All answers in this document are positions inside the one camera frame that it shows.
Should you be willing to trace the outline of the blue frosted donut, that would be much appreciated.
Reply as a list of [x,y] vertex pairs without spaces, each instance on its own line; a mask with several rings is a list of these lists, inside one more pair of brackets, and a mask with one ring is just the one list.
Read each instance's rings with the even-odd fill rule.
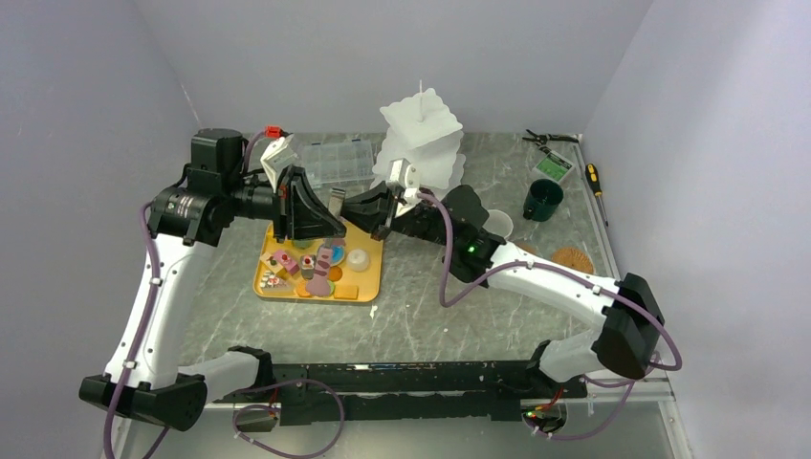
[[331,265],[338,266],[345,258],[346,249],[342,245],[332,247]]

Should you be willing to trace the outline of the pink handled tongs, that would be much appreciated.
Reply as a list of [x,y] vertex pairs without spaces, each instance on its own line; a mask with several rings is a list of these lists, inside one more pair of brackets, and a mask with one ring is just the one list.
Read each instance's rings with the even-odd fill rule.
[[[338,187],[333,187],[331,189],[330,199],[327,207],[330,213],[337,219],[340,219],[340,213],[345,196],[346,192],[344,189]],[[331,268],[333,256],[333,240],[334,237],[325,238],[324,242],[318,248],[314,274],[306,285],[307,292],[312,296],[325,297],[331,292],[328,274]]]

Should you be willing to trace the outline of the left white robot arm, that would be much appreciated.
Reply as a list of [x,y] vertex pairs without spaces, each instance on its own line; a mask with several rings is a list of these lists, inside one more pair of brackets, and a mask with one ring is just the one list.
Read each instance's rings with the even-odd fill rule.
[[297,166],[291,135],[268,127],[260,171],[249,171],[256,138],[207,128],[190,142],[179,182],[140,212],[146,259],[120,343],[102,373],[82,381],[78,396],[109,416],[185,431],[206,404],[232,393],[253,402],[275,385],[271,355],[234,346],[201,364],[180,364],[184,328],[196,288],[221,236],[238,219],[268,220],[279,240],[342,237],[346,228]]

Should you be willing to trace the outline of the white three-tier dessert stand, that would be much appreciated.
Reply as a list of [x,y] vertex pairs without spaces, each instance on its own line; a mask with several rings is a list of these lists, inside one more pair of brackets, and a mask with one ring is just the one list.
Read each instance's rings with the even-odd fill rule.
[[380,108],[388,124],[372,167],[376,185],[390,164],[405,159],[421,174],[421,186],[441,195],[461,184],[466,156],[460,152],[463,125],[433,88]]

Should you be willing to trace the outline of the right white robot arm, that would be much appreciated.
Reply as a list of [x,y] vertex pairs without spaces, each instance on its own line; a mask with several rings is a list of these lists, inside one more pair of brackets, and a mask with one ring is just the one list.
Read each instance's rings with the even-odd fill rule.
[[444,245],[440,287],[449,277],[465,285],[452,298],[440,297],[444,307],[478,287],[492,288],[537,299],[587,325],[583,333],[541,345],[532,358],[527,384],[539,397],[592,371],[640,380],[658,365],[654,352],[665,335],[664,319],[644,278],[582,273],[523,250],[484,228],[488,212],[470,186],[437,200],[422,189],[379,184],[347,199],[340,214],[377,239],[396,232]]

